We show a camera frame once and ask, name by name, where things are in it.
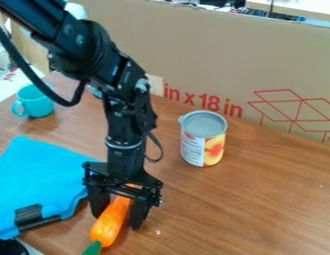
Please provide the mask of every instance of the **blue cloth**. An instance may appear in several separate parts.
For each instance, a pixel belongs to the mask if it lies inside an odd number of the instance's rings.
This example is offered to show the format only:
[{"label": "blue cloth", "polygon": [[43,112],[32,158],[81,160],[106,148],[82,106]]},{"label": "blue cloth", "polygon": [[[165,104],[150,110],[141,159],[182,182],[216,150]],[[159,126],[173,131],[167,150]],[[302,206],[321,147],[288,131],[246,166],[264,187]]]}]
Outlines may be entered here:
[{"label": "blue cloth", "polygon": [[42,205],[43,218],[73,215],[80,199],[88,195],[82,184],[82,163],[87,156],[19,135],[0,156],[0,238],[19,234],[15,210]]}]

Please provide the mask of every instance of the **metal can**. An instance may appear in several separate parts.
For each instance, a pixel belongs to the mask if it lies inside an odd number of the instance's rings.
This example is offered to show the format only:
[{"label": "metal can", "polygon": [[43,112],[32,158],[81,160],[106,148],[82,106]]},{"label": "metal can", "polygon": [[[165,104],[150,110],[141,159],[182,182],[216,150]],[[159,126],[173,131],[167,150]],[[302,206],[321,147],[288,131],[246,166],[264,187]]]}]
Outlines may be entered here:
[{"label": "metal can", "polygon": [[212,166],[223,157],[227,121],[210,111],[195,111],[178,118],[181,125],[180,153],[195,166]]}]

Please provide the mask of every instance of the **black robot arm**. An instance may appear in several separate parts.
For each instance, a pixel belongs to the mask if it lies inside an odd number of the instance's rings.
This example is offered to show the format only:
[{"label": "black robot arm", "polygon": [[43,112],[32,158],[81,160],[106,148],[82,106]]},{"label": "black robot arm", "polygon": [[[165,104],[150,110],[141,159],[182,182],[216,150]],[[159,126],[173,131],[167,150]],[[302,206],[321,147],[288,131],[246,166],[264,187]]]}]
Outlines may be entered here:
[{"label": "black robot arm", "polygon": [[[134,200],[131,226],[140,227],[152,206],[160,206],[164,184],[144,170],[145,158],[159,161],[163,149],[151,133],[157,126],[145,71],[110,40],[93,21],[80,21],[64,10],[63,0],[0,0],[0,11],[32,32],[46,47],[57,71],[81,81],[71,101],[52,92],[29,68],[0,28],[0,42],[26,76],[56,103],[71,107],[80,101],[85,84],[102,92],[108,119],[108,162],[84,163],[93,214],[98,217],[112,193]],[[146,156],[149,137],[161,149],[159,159]]]}]

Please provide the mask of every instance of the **wooden table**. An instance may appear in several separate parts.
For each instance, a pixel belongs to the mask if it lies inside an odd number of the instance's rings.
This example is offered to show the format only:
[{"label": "wooden table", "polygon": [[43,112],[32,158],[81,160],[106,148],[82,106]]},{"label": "wooden table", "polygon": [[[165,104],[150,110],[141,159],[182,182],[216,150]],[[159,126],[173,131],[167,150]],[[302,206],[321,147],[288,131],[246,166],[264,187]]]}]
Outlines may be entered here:
[{"label": "wooden table", "polygon": [[[45,80],[66,96],[76,84],[59,74]],[[24,133],[105,159],[106,120],[90,94],[78,106],[56,107],[39,120],[14,118],[12,101],[0,104],[0,153]],[[179,155],[176,121],[192,108],[159,97],[153,103],[165,159],[146,167],[165,182],[165,204],[152,209],[139,231],[125,227],[104,254],[330,255],[330,146],[228,119],[223,161],[197,168]],[[150,143],[149,154],[156,153]],[[46,254],[81,254],[94,221],[82,203],[71,219],[21,238]]]},{"label": "wooden table", "polygon": [[[246,0],[246,7],[269,11],[271,0]],[[330,21],[330,0],[274,0],[273,12]]]}]

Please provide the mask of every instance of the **carrot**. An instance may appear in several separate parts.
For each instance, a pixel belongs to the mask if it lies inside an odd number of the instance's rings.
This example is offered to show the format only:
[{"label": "carrot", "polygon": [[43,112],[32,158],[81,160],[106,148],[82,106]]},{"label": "carrot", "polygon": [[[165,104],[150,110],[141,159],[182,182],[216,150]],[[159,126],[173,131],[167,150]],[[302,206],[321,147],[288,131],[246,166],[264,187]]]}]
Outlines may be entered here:
[{"label": "carrot", "polygon": [[125,221],[130,203],[129,198],[117,196],[91,228],[91,241],[100,241],[102,247],[111,246]]}]

